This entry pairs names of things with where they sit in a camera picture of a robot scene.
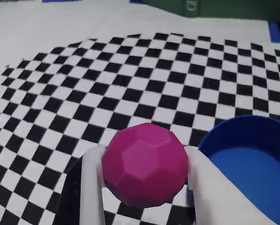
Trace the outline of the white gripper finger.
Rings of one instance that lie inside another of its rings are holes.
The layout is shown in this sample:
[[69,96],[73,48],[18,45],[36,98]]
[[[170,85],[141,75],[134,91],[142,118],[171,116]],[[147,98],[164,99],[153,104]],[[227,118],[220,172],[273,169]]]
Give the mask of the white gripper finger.
[[105,187],[102,172],[102,155],[106,147],[90,148],[82,157],[80,224],[104,225],[102,188]]
[[193,191],[197,225],[274,225],[198,149],[188,147],[188,186]]

